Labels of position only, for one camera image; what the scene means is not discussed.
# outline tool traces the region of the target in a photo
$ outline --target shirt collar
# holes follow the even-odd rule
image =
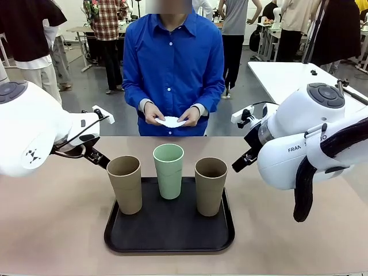
[[[197,35],[196,22],[197,22],[197,13],[194,11],[194,9],[192,7],[191,13],[188,14],[188,17],[185,19],[182,26],[184,26],[191,35],[196,36]],[[166,30],[165,27],[163,26],[163,24],[161,22],[161,19],[160,19],[158,14],[152,14],[151,15],[151,24],[152,24],[152,32],[156,28],[161,28],[163,30]]]

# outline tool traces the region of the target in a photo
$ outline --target plaid shirt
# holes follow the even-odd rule
[[[119,37],[118,13],[126,14],[125,0],[99,0],[98,16],[93,20],[93,31],[97,40],[110,41]]]

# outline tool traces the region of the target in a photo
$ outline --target black tray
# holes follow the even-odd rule
[[[161,197],[157,178],[142,178],[143,207],[127,216],[115,202],[105,229],[105,243],[119,253],[211,252],[228,248],[235,230],[224,189],[220,211],[204,217],[196,207],[196,181],[184,177],[178,198]]]

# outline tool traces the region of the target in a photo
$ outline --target green cup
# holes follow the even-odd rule
[[[166,200],[180,195],[182,188],[184,150],[175,144],[164,144],[154,150],[160,194]]]

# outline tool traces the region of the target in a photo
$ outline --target hand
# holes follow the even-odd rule
[[[197,125],[198,120],[201,118],[200,110],[192,106],[191,108],[187,109],[183,115],[179,118],[178,122],[182,122],[185,119],[188,119],[183,127],[194,127]]]
[[[160,120],[165,121],[161,111],[152,102],[147,102],[144,105],[145,122],[150,125],[161,125],[155,119],[158,117]]]
[[[253,23],[254,23],[254,20],[252,20],[252,19],[247,19],[247,24],[252,25]]]

